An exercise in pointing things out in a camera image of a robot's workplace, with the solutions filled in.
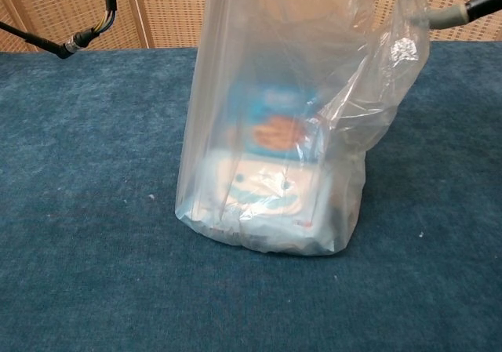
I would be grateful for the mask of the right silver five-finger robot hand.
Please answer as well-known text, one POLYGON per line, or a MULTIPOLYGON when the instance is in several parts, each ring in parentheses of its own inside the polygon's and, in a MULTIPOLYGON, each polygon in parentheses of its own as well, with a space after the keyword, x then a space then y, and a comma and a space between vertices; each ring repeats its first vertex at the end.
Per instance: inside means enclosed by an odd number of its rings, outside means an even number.
POLYGON ((413 26, 437 31, 464 26, 498 11, 501 11, 501 0, 468 0, 441 9, 426 8, 411 13, 406 21, 413 26))

